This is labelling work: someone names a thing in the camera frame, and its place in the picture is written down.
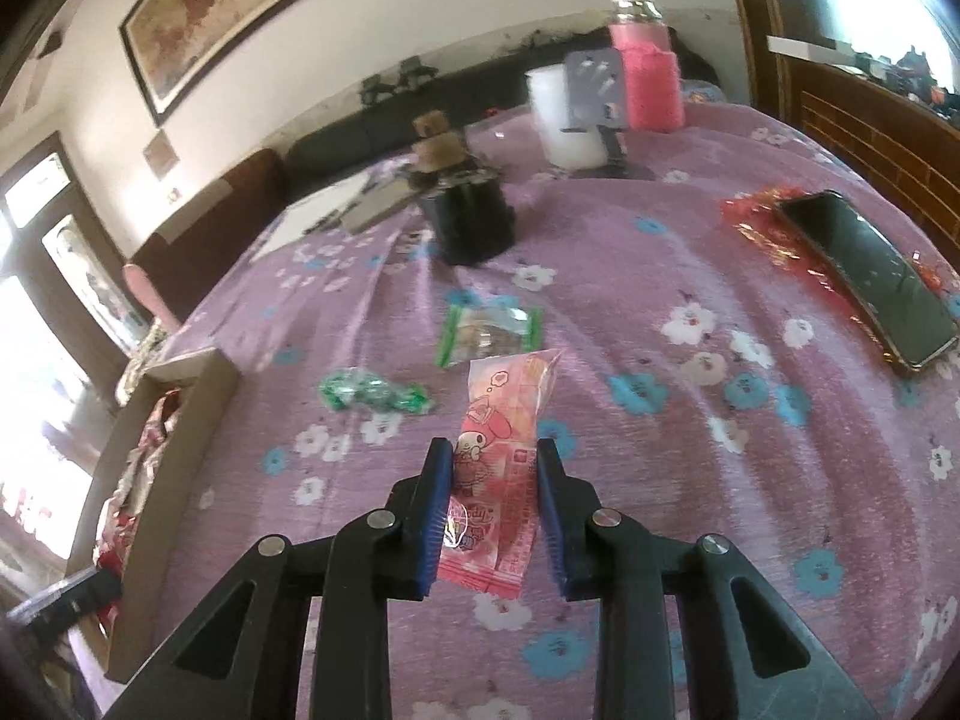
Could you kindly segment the red cartoon snack packet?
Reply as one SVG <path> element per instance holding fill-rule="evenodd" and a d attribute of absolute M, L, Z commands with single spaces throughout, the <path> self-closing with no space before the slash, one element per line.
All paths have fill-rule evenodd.
<path fill-rule="evenodd" d="M 139 529 L 146 498 L 155 484 L 172 431 L 178 424 L 183 399 L 182 388 L 171 388 L 153 405 L 139 442 L 127 454 L 124 472 L 114 493 L 99 512 L 93 546 L 94 566 L 107 569 L 117 577 L 124 577 L 128 553 Z"/>

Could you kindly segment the pink cartoon snack packet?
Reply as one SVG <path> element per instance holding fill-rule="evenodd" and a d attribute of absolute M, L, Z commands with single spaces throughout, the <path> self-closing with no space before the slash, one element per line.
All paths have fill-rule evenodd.
<path fill-rule="evenodd" d="M 539 527 L 537 440 L 558 349 L 470 363 L 438 577 L 516 600 Z"/>

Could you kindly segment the green twisted candy packet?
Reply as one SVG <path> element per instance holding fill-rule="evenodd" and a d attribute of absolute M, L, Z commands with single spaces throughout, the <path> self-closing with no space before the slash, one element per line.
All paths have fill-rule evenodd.
<path fill-rule="evenodd" d="M 359 367 L 332 371 L 317 391 L 332 411 L 368 408 L 376 413 L 426 415 L 434 408 L 433 399 L 418 383 L 392 382 Z"/>

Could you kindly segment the green clear snack packet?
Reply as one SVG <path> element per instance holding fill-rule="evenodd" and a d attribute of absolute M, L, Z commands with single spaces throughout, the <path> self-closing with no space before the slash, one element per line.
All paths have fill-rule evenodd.
<path fill-rule="evenodd" d="M 542 346 L 542 312 L 514 305 L 451 305 L 439 335 L 434 364 L 525 355 Z"/>

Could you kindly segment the shallow cardboard box tray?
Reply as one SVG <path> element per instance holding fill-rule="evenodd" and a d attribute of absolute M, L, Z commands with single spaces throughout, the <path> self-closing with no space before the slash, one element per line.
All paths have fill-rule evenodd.
<path fill-rule="evenodd" d="M 155 483 L 143 498 L 140 525 L 128 550 L 119 616 L 107 631 L 101 631 L 91 617 L 80 622 L 88 647 L 104 676 L 112 681 L 128 681 L 153 652 L 153 624 L 160 612 L 179 523 L 206 449 L 240 382 L 236 366 L 217 348 L 146 369 L 127 405 L 117 413 L 106 447 L 94 465 L 67 559 L 71 574 L 93 564 L 99 514 L 121 483 L 128 456 L 139 444 L 153 406 L 172 388 L 181 392 L 178 422 L 164 444 Z"/>

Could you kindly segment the purple floral tablecloth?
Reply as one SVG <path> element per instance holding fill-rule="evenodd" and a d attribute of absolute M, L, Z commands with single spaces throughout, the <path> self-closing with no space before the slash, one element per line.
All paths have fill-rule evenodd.
<path fill-rule="evenodd" d="M 469 133 L 516 211 L 508 252 L 446 265 L 416 211 L 352 238 L 244 255 L 169 343 L 242 382 L 185 506 L 164 639 L 257 538 L 330 535 L 459 429 L 467 374 L 434 364 L 451 305 L 539 309 L 562 357 L 539 431 L 605 504 L 677 539 L 729 536 L 885 718 L 913 718 L 958 653 L 958 361 L 899 376 L 878 344 L 721 218 L 768 187 L 832 188 L 901 250 L 928 234 L 802 133 L 693 104 L 635 133 L 634 181 L 551 169 L 525 110 Z M 418 383 L 426 415 L 332 411 L 359 367 Z"/>

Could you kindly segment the black smartphone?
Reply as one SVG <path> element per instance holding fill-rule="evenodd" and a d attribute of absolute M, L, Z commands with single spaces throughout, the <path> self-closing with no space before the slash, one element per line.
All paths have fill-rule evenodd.
<path fill-rule="evenodd" d="M 841 193 L 782 200 L 775 213 L 827 265 L 903 371 L 958 346 L 958 325 L 914 265 Z"/>

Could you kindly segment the wooden glass door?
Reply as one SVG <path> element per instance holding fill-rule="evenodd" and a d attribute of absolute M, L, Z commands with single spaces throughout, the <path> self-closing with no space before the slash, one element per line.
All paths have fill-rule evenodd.
<path fill-rule="evenodd" d="M 2 273 L 16 278 L 39 317 L 116 408 L 117 385 L 146 337 L 151 314 L 128 291 L 125 259 L 53 132 L 2 171 Z"/>

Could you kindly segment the white paper sheet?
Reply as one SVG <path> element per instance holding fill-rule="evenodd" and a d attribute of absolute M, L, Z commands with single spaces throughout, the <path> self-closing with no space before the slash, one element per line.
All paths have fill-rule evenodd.
<path fill-rule="evenodd" d="M 332 216 L 337 216 L 343 208 L 358 199 L 370 179 L 371 171 L 357 172 L 347 179 L 309 193 L 304 199 L 288 206 L 278 216 L 274 226 L 263 234 L 262 242 L 252 250 L 252 262 L 299 241 L 308 236 L 311 229 L 316 229 Z"/>

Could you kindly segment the grey notebook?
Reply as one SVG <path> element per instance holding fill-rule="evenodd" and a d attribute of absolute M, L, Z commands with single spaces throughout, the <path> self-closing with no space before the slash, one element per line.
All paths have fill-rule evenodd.
<path fill-rule="evenodd" d="M 405 206 L 415 199 L 415 195 L 415 190 L 405 181 L 381 185 L 371 192 L 363 193 L 358 202 L 343 211 L 340 226 L 348 234 L 356 236 L 404 210 Z"/>

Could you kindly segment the white cup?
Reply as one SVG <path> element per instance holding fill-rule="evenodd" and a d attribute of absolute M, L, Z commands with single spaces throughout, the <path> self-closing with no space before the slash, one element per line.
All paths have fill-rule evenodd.
<path fill-rule="evenodd" d="M 605 166 L 608 153 L 599 130 L 573 128 L 565 67 L 549 65 L 529 70 L 526 83 L 530 115 L 547 161 L 569 172 Z"/>

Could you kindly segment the wooden headboard cabinet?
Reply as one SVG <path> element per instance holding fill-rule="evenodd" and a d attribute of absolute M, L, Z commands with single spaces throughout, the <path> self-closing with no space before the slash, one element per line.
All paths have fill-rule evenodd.
<path fill-rule="evenodd" d="M 958 130 L 934 112 L 844 68 L 811 44 L 770 36 L 783 121 L 814 138 L 905 211 L 958 262 Z"/>

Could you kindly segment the pink water bottle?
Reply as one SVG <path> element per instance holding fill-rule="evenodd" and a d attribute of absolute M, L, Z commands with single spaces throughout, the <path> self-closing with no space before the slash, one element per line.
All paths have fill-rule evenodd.
<path fill-rule="evenodd" d="M 679 59 L 658 5 L 652 0 L 612 0 L 608 31 L 622 56 L 631 130 L 680 130 L 685 109 Z"/>

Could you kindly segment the black sofa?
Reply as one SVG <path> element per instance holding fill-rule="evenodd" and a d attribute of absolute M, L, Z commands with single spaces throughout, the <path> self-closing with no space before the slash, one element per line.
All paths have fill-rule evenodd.
<path fill-rule="evenodd" d="M 316 128 L 296 140 L 283 158 L 288 197 L 302 199 L 350 172 L 409 148 L 416 140 L 413 121 L 418 115 L 441 110 L 453 127 L 464 128 L 497 110 L 524 104 L 528 71 L 559 64 L 573 50 L 610 46 L 607 28 L 571 36 L 535 31 L 503 57 L 436 76 L 423 88 L 402 91 Z"/>

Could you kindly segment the framed wall painting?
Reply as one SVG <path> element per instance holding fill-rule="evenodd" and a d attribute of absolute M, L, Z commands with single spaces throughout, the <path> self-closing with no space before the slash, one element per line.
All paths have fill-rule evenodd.
<path fill-rule="evenodd" d="M 161 125 L 263 21 L 296 0 L 137 0 L 122 44 L 149 117 Z"/>

